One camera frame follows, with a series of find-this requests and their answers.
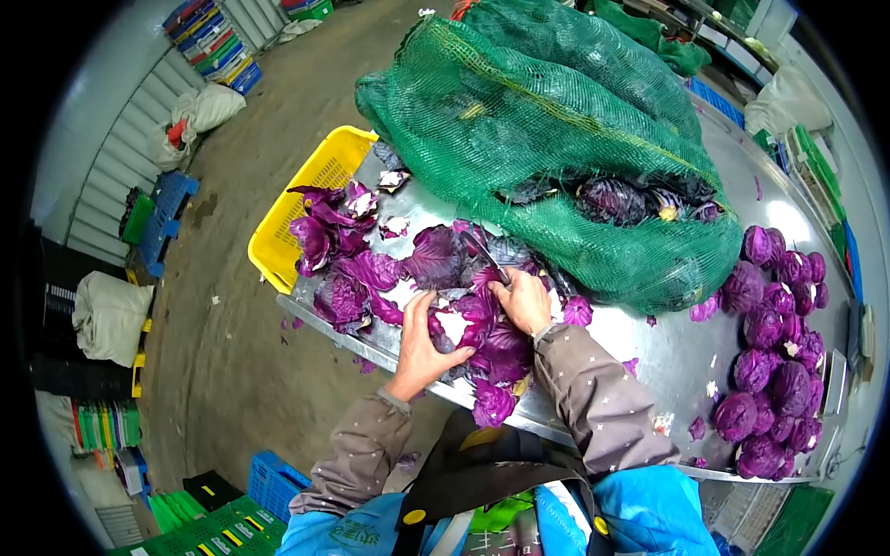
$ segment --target yellow button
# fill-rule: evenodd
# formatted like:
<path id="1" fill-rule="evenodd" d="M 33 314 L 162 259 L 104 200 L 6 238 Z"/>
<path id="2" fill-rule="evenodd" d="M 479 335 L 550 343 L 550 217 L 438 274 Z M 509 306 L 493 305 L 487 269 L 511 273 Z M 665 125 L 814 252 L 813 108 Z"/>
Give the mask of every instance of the yellow button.
<path id="1" fill-rule="evenodd" d="M 594 517 L 594 527 L 596 527 L 596 530 L 599 531 L 601 535 L 609 536 L 609 528 L 606 526 L 606 520 L 600 516 Z"/>
<path id="2" fill-rule="evenodd" d="M 426 512 L 423 510 L 412 510 L 405 514 L 401 520 L 404 521 L 407 525 L 414 525 L 415 523 L 419 523 L 424 520 L 426 517 Z"/>

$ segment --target wet floor stain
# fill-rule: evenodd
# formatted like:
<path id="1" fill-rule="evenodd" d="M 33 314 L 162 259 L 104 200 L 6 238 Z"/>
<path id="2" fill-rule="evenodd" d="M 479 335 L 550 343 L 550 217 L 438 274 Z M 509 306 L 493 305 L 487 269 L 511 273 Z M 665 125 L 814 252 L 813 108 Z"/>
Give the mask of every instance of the wet floor stain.
<path id="1" fill-rule="evenodd" d="M 216 194 L 211 193 L 210 198 L 206 201 L 201 201 L 201 204 L 198 205 L 198 208 L 195 209 L 195 216 L 193 220 L 195 230 L 201 229 L 201 222 L 203 222 L 207 216 L 213 216 L 214 211 L 216 210 L 216 201 Z"/>

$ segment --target knife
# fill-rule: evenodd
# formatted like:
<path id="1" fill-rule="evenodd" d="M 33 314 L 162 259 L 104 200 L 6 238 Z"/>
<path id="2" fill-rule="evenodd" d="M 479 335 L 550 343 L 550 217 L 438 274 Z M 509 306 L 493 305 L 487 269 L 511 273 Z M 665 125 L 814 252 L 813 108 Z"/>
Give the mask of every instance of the knife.
<path id="1" fill-rule="evenodd" d="M 482 243 L 479 241 L 479 239 L 476 238 L 476 236 L 468 231 L 462 231 L 460 232 L 460 237 L 468 245 L 473 246 L 476 251 L 478 251 L 482 255 L 482 257 L 489 262 L 489 264 L 491 264 L 498 270 L 498 278 L 500 278 L 501 283 L 503 283 L 505 286 L 510 286 L 510 277 L 508 277 L 506 275 L 506 272 L 504 272 L 504 267 L 499 265 L 498 262 L 494 260 L 494 257 L 491 256 L 489 250 L 482 245 Z"/>

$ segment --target hand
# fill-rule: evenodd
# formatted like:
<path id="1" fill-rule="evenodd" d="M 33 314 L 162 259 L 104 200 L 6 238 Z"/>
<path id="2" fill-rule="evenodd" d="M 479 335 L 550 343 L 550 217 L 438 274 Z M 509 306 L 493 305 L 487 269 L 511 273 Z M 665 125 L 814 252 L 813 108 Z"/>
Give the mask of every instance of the hand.
<path id="1" fill-rule="evenodd" d="M 445 354 L 433 347 L 426 328 L 426 312 L 436 295 L 435 292 L 421 292 L 405 305 L 399 365 L 395 368 L 395 376 L 384 386 L 384 390 L 396 399 L 409 401 L 436 382 L 442 373 L 460 365 L 476 352 L 474 348 L 466 347 Z"/>
<path id="2" fill-rule="evenodd" d="M 489 290 L 498 297 L 513 324 L 525 334 L 535 336 L 553 322 L 550 296 L 541 278 L 509 266 L 504 267 L 504 271 L 510 278 L 510 289 L 500 282 L 489 282 Z"/>

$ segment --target brown jacket sleeve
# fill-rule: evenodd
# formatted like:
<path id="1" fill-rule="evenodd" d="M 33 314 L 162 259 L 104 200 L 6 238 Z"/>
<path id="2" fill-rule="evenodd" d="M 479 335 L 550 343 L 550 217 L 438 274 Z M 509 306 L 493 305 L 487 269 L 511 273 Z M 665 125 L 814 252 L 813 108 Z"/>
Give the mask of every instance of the brown jacket sleeve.
<path id="1" fill-rule="evenodd" d="M 312 486 L 290 501 L 290 513 L 344 516 L 380 496 L 411 432 L 411 406 L 380 389 L 346 411 L 331 432 L 334 453 L 312 466 Z"/>
<path id="2" fill-rule="evenodd" d="M 590 474 L 679 461 L 680 450 L 652 429 L 652 401 L 643 385 L 585 328 L 541 331 L 535 368 Z"/>

